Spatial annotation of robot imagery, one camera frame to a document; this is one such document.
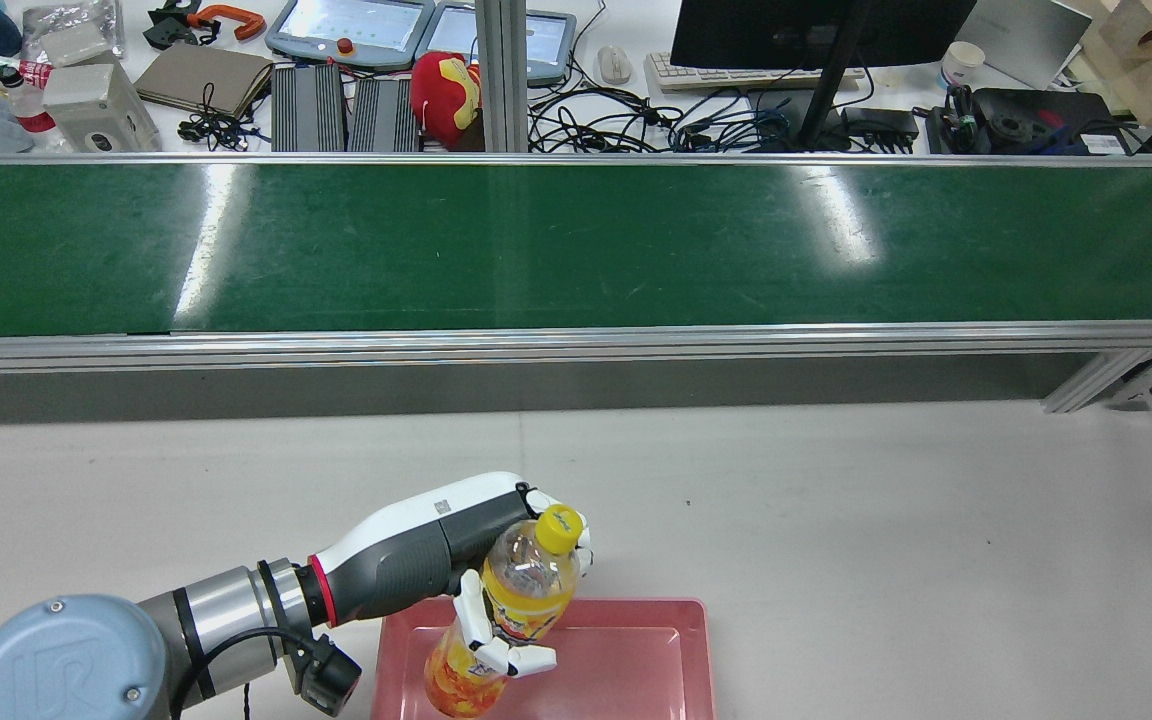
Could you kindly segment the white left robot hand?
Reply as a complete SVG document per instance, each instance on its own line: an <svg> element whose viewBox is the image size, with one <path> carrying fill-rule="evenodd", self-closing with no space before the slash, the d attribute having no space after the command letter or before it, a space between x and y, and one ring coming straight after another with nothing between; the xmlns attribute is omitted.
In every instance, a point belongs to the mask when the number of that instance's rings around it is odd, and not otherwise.
<svg viewBox="0 0 1152 720"><path fill-rule="evenodd" d="M547 673L558 652L521 637L488 594L484 568L497 539L518 521L567 511L577 574L593 564L581 511L511 471L488 471L372 511L339 541L306 560L300 579L310 626L385 617L415 602L452 597L456 630L473 660L506 676Z"/></svg>

